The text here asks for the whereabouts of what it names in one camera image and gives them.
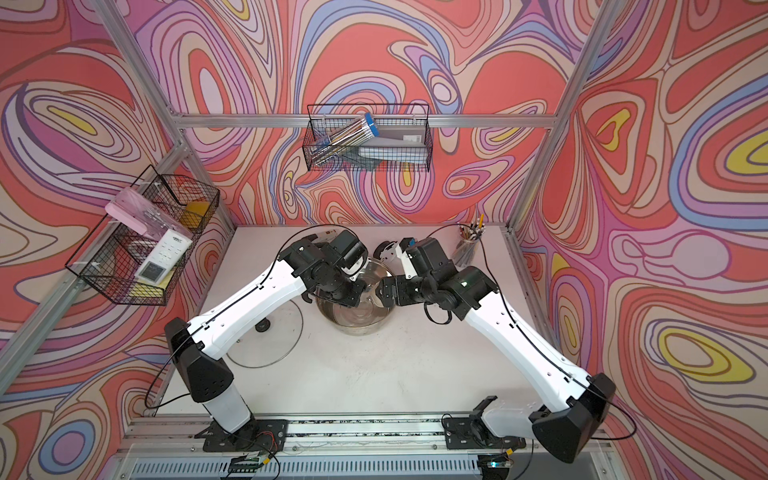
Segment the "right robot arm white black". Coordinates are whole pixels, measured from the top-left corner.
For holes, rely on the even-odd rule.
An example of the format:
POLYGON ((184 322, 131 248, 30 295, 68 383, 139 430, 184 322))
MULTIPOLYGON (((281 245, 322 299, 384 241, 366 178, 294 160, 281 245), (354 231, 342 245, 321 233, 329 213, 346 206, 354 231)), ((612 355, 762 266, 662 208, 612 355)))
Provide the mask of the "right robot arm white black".
POLYGON ((534 438, 556 459, 574 462, 609 413, 613 380, 562 355, 513 309, 488 270, 458 269, 437 239, 406 237, 385 248, 403 268, 376 289, 385 306, 437 306, 449 319, 465 322, 515 366, 541 400, 539 406, 506 406, 489 396, 470 416, 475 432, 534 438))

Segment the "glass pot lid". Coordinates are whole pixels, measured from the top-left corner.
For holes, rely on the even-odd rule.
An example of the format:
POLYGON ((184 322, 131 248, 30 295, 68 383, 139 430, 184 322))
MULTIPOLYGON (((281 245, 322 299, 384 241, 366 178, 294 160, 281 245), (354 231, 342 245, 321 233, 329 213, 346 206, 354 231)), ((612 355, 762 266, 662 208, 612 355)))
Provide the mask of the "glass pot lid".
POLYGON ((284 360, 298 345, 304 317, 291 300, 250 328, 228 351, 229 363, 245 369, 262 369, 284 360))

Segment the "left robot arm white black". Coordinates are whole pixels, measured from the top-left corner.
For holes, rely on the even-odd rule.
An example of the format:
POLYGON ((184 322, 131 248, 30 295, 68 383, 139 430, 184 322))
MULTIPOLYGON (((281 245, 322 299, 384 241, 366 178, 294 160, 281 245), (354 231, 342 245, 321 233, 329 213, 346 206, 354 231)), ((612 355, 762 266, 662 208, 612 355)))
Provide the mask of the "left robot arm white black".
POLYGON ((170 362, 192 400, 202 405, 228 434, 236 434, 253 414, 234 384, 225 354, 248 330, 284 304, 316 296, 344 307, 356 307, 366 289, 355 272, 368 250, 351 230, 337 227, 323 240, 308 229, 289 237, 268 268, 219 305, 188 320, 164 327, 170 362))

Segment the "stainless steel pot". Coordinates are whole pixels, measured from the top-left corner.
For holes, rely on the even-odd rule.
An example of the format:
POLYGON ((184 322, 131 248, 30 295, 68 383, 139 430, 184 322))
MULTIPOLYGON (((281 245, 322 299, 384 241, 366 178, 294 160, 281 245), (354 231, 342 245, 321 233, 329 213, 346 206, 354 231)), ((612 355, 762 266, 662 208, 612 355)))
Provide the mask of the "stainless steel pot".
POLYGON ((392 272, 381 261, 370 257, 357 275, 365 282, 365 289, 357 307, 345 307, 321 298, 315 298, 320 313, 338 330, 348 335, 363 336, 380 330, 391 316, 393 307, 386 307, 377 296, 381 280, 392 277, 392 272))

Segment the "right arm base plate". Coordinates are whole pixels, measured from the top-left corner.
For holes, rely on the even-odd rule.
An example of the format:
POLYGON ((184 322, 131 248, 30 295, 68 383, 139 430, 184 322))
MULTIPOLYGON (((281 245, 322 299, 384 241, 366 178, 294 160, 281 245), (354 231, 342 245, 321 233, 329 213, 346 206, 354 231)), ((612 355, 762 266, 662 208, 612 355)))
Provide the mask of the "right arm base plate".
POLYGON ((483 399, 468 415, 454 417, 450 413, 441 416, 440 424, 444 431, 446 448, 448 450, 512 450, 516 451, 527 446, 522 437, 498 437, 485 425, 481 416, 485 409, 497 396, 491 395, 483 399))

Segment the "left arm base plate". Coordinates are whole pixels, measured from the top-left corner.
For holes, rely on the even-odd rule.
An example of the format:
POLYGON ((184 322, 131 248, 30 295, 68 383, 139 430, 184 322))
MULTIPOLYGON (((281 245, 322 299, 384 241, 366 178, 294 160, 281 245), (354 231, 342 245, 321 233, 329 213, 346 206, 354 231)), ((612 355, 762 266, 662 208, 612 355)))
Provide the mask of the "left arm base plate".
POLYGON ((289 422, 283 419, 250 419, 235 433, 226 432, 213 421, 194 436, 203 440, 203 450, 214 453, 267 452, 283 450, 289 422))

